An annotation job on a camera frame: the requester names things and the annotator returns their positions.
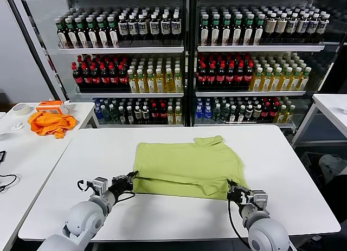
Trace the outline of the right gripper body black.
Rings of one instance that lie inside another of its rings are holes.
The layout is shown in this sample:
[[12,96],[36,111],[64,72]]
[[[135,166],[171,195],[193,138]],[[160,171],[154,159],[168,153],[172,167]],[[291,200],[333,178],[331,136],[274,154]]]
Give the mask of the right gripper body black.
[[237,205],[247,205],[251,202],[251,190],[235,188],[227,192],[227,199]]

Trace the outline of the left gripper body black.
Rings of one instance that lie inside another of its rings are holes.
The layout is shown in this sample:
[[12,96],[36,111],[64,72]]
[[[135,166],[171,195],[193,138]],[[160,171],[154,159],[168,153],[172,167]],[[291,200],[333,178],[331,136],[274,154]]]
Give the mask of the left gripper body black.
[[118,179],[110,186],[110,192],[114,195],[115,199],[123,194],[133,194],[133,183],[127,179]]

